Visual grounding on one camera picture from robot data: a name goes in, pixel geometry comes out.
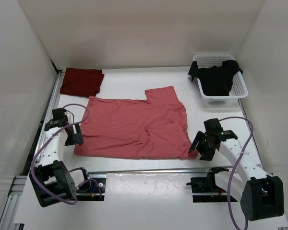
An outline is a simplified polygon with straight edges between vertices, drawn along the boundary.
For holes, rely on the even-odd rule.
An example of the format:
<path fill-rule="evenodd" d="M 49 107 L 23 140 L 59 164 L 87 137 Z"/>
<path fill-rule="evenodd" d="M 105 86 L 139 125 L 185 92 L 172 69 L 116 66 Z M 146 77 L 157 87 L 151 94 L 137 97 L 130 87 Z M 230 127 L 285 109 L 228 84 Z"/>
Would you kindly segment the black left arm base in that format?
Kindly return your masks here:
<path fill-rule="evenodd" d="M 90 177 L 84 167 L 69 171 L 75 182 L 78 201 L 104 201 L 106 190 L 106 177 Z"/>

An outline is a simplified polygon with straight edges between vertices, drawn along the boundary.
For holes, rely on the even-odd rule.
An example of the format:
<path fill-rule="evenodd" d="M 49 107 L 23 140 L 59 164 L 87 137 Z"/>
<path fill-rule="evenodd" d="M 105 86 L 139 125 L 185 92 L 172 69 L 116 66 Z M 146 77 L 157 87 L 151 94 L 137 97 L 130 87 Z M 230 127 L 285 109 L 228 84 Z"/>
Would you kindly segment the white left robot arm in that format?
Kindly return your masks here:
<path fill-rule="evenodd" d="M 76 188 L 85 192 L 91 186 L 90 178 L 80 175 L 75 180 L 63 163 L 67 146 L 82 145 L 84 139 L 79 123 L 65 108 L 52 110 L 52 119 L 45 124 L 45 143 L 34 156 L 29 172 L 38 202 L 48 207 L 58 202 L 76 204 Z"/>

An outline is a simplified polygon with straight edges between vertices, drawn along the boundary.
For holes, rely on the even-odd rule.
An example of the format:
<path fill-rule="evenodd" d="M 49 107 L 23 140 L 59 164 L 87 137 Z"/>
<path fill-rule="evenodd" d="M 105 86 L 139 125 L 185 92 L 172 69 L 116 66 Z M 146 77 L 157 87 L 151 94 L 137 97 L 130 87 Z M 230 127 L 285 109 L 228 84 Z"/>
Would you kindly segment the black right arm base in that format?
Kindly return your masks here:
<path fill-rule="evenodd" d="M 216 175 L 224 176 L 228 183 L 231 170 L 225 167 L 214 167 L 208 170 L 205 176 L 191 177 L 186 183 L 192 191 L 194 203 L 225 203 L 227 202 L 227 185 L 224 188 L 217 186 Z"/>

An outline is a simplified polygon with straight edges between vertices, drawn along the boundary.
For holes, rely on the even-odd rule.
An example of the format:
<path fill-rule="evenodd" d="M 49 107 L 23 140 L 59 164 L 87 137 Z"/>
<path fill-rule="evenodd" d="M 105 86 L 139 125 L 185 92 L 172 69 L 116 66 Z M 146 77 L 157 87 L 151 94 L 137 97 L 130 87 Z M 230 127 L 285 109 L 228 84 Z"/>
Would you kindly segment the pink t shirt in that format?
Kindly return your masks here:
<path fill-rule="evenodd" d="M 186 108 L 173 86 L 145 90 L 145 100 L 90 97 L 74 155 L 132 160 L 193 160 Z"/>

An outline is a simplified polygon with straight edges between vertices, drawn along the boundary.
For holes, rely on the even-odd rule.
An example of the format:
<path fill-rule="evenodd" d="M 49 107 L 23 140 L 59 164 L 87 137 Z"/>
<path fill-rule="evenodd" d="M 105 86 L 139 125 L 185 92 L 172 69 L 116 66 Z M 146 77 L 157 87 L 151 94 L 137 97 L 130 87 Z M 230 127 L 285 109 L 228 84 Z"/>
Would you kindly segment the dark red t shirt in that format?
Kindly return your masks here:
<path fill-rule="evenodd" d="M 60 94 L 87 98 L 96 96 L 100 92 L 103 78 L 102 70 L 67 68 Z"/>

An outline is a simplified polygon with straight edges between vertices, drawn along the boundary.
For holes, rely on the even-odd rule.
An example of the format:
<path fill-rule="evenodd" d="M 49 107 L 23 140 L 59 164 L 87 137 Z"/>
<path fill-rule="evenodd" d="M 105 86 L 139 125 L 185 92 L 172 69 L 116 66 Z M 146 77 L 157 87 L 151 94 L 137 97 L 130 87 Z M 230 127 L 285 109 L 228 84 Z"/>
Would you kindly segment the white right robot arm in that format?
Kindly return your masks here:
<path fill-rule="evenodd" d="M 193 177 L 187 184 L 193 193 L 224 191 L 228 206 L 232 200 L 240 203 L 247 222 L 284 215 L 284 188 L 278 176 L 259 167 L 246 152 L 232 130 L 224 130 L 217 118 L 204 121 L 205 131 L 199 131 L 190 147 L 200 154 L 200 160 L 211 161 L 221 153 L 233 166 L 209 169 L 206 177 Z"/>

